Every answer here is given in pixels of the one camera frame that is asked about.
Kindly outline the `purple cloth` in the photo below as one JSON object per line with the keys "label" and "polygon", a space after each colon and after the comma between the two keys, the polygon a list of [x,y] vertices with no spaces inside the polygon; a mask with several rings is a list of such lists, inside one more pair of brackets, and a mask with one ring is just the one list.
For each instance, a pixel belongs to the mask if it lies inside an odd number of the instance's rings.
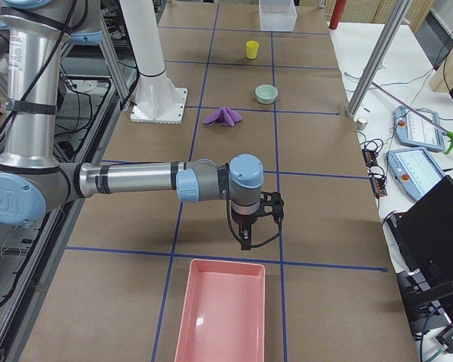
{"label": "purple cloth", "polygon": [[237,111],[224,106],[208,115],[202,123],[206,125],[219,123],[225,127],[234,127],[241,120],[242,116]]}

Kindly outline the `mint green bowl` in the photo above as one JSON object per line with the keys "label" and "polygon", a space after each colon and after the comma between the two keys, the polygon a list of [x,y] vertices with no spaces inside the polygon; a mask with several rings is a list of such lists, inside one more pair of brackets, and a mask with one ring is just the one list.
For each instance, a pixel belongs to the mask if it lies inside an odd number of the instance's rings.
{"label": "mint green bowl", "polygon": [[271,84],[261,84],[255,88],[254,94],[260,104],[269,105],[276,101],[279,92],[277,88]]}

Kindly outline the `yellow plastic cup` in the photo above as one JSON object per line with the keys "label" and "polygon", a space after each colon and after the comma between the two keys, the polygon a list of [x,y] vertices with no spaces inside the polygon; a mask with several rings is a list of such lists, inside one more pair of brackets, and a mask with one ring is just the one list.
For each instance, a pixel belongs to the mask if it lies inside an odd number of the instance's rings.
{"label": "yellow plastic cup", "polygon": [[249,60],[255,60],[259,50],[259,43],[255,40],[249,40],[245,43],[246,58]]}

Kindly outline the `clear plastic box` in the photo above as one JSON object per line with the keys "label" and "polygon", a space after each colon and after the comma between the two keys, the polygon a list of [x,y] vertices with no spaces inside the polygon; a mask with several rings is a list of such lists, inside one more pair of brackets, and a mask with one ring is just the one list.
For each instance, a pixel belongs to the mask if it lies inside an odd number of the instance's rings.
{"label": "clear plastic box", "polygon": [[297,20],[293,0],[259,0],[260,30],[268,32],[291,32]]}

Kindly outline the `pink plastic tray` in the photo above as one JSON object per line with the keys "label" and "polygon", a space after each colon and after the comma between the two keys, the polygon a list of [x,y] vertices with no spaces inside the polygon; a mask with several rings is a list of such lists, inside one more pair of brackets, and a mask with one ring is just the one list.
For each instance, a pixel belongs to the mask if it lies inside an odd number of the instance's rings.
{"label": "pink plastic tray", "polygon": [[192,260],[174,359],[263,361],[265,304],[263,265]]}

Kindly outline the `black connector block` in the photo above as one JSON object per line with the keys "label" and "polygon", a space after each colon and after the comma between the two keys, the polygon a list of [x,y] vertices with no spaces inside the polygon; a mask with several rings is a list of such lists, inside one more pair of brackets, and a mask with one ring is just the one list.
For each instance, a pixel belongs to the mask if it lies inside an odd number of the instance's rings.
{"label": "black connector block", "polygon": [[369,149],[363,149],[362,155],[363,155],[366,167],[378,166],[377,153],[375,151],[369,150]]}
{"label": "black connector block", "polygon": [[385,176],[376,176],[371,175],[369,177],[371,183],[371,189],[373,191],[373,195],[376,198],[382,198],[387,196],[387,190],[385,186],[386,177]]}

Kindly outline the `small silver cylinder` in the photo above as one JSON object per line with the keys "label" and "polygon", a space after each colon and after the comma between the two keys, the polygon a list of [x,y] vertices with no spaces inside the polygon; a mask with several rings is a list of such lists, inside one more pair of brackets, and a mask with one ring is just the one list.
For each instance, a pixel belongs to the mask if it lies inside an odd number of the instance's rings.
{"label": "small silver cylinder", "polygon": [[366,118],[358,118],[356,120],[356,129],[359,131],[363,131],[368,124],[368,121]]}

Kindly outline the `lower teach pendant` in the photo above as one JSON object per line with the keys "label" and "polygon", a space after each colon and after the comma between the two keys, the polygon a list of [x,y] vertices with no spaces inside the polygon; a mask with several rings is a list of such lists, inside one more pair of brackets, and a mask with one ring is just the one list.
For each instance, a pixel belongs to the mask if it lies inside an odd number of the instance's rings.
{"label": "lower teach pendant", "polygon": [[414,201],[419,201],[445,177],[445,172],[422,146],[388,151],[387,163],[401,188]]}

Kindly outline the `teach pendant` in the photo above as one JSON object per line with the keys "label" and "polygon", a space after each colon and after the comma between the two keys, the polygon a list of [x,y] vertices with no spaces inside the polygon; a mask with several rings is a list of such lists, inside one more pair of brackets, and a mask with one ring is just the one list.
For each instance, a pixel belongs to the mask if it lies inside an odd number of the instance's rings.
{"label": "teach pendant", "polygon": [[423,146],[433,152],[443,152],[443,133],[410,109],[399,106],[394,115],[395,135],[404,146]]}
{"label": "teach pendant", "polygon": [[419,201],[445,177],[445,172],[422,146],[388,151],[387,163],[401,188],[414,201]]}

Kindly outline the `black monitor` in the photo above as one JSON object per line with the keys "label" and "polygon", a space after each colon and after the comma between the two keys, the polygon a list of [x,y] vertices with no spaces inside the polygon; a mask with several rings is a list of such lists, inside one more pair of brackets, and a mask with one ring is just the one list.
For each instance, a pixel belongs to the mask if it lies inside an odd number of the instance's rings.
{"label": "black monitor", "polygon": [[[431,287],[453,279],[453,179],[447,175],[407,212],[387,224],[410,272]],[[453,324],[453,295],[441,300]]]}

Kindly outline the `upper teach pendant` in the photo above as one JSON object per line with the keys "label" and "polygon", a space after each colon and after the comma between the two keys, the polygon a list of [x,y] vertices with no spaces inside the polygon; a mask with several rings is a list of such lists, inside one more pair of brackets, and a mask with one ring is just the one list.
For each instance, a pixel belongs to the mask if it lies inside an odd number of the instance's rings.
{"label": "upper teach pendant", "polygon": [[399,106],[394,115],[395,135],[404,146],[423,146],[433,152],[443,152],[443,133],[410,109]]}

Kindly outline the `red fire extinguisher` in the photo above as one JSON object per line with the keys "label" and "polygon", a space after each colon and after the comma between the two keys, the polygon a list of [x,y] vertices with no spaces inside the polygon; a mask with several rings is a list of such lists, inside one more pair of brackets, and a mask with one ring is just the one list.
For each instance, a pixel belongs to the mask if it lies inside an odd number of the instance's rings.
{"label": "red fire extinguisher", "polygon": [[331,14],[331,19],[329,22],[329,29],[336,30],[339,22],[341,21],[342,15],[344,13],[344,8],[346,6],[347,0],[337,0],[334,5],[334,9]]}

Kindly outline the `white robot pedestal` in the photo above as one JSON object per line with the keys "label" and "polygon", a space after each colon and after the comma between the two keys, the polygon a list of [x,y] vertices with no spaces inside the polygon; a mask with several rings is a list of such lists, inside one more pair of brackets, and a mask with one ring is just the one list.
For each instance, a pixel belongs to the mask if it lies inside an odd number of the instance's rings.
{"label": "white robot pedestal", "polygon": [[169,79],[152,1],[120,2],[139,72],[133,122],[180,124],[188,90]]}

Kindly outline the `green handled grabber tool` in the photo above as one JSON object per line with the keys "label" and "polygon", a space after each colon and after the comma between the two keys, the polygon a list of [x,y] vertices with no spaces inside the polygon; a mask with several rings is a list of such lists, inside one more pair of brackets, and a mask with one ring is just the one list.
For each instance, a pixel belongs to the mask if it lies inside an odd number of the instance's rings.
{"label": "green handled grabber tool", "polygon": [[386,94],[388,97],[392,98],[393,100],[395,100],[397,103],[399,103],[400,105],[404,106],[405,108],[407,108],[411,113],[414,113],[416,114],[418,117],[424,119],[426,122],[428,122],[429,124],[431,124],[434,128],[436,128],[437,130],[439,130],[443,135],[446,135],[449,139],[450,139],[450,146],[448,148],[448,150],[445,152],[445,154],[449,154],[450,151],[453,149],[453,132],[449,131],[449,130],[446,130],[444,127],[442,127],[441,125],[439,124],[436,124],[434,121],[431,121],[427,116],[421,114],[418,110],[416,110],[415,108],[411,107],[410,105],[408,105],[407,103],[405,103],[404,101],[402,101],[401,99],[399,99],[398,97],[394,96],[393,94],[391,94],[390,92],[388,92],[387,90],[384,90],[379,84],[375,83],[375,82],[371,82],[371,84],[377,88],[378,90],[380,90],[381,92],[383,92],[384,94]]}

